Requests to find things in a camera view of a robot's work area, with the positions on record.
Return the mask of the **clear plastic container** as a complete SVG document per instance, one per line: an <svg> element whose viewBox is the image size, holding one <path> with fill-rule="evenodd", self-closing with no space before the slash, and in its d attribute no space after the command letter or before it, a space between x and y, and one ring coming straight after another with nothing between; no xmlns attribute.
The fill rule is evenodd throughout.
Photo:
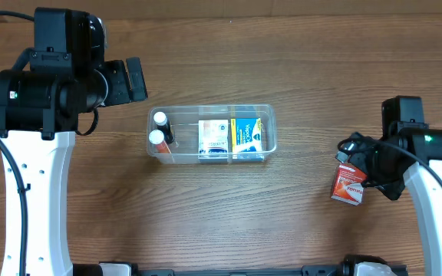
<svg viewBox="0 0 442 276"><path fill-rule="evenodd" d="M147 152L163 164L262 162L277 149L269 104L154 107Z"/></svg>

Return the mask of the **blue Vicks VapoDrops box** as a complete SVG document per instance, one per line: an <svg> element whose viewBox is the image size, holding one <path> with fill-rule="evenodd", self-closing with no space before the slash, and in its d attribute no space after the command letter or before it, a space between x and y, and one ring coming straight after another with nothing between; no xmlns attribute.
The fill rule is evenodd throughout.
<svg viewBox="0 0 442 276"><path fill-rule="evenodd" d="M230 120L233 159L262 161L262 121L260 118Z"/></svg>

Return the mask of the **red Panadol box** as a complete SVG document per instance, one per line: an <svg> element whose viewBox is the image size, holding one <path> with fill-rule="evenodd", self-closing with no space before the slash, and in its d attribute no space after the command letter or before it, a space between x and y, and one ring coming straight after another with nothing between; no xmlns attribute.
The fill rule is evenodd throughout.
<svg viewBox="0 0 442 276"><path fill-rule="evenodd" d="M344 163L336 170L331 198L351 205L360 205L364 195L362 183L367 176L357 167Z"/></svg>

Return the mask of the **white Hansaplast plaster box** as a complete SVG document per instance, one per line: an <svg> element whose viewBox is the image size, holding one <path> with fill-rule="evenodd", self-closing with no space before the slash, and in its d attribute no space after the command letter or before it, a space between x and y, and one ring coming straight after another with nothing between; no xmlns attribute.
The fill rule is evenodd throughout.
<svg viewBox="0 0 442 276"><path fill-rule="evenodd" d="M228 157L228 120L200 120L198 124L199 158L226 159Z"/></svg>

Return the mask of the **orange tube white cap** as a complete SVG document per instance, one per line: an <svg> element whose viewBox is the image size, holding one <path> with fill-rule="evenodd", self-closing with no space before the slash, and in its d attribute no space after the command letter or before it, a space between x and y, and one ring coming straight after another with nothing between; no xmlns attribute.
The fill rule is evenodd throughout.
<svg viewBox="0 0 442 276"><path fill-rule="evenodd" d="M149 136L150 143L153 144L158 153L171 154L170 148L165 140L165 136L161 130L153 130Z"/></svg>

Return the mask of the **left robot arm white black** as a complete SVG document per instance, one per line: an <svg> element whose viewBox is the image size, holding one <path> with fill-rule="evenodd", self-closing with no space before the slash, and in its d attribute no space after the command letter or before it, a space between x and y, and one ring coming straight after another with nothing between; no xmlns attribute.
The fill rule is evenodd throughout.
<svg viewBox="0 0 442 276"><path fill-rule="evenodd" d="M73 264L67 237L68 171L78 120L147 99L138 57L106 61L106 28L85 11L37 8L34 44L0 72L5 169L4 275L102 275Z"/></svg>

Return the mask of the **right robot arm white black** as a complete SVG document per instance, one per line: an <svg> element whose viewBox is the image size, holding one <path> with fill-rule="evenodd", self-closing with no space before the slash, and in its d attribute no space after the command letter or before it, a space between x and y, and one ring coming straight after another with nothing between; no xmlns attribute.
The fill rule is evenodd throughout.
<svg viewBox="0 0 442 276"><path fill-rule="evenodd" d="M390 200L408 190L414 203L428 275L442 275L442 130L424 121L419 97L396 96L381 105L382 136L358 132L340 141L336 158L365 175L364 188Z"/></svg>

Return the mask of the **black tube white cap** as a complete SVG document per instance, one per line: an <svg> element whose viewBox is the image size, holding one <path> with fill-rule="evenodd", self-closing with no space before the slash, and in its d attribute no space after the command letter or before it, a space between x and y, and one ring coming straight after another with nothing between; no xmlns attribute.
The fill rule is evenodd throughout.
<svg viewBox="0 0 442 276"><path fill-rule="evenodd" d="M154 123L157 126L157 129L160 130L164 137L167 144L171 144L175 141L175 137L170 125L170 121L167 118L167 115L164 112L156 112L153 115Z"/></svg>

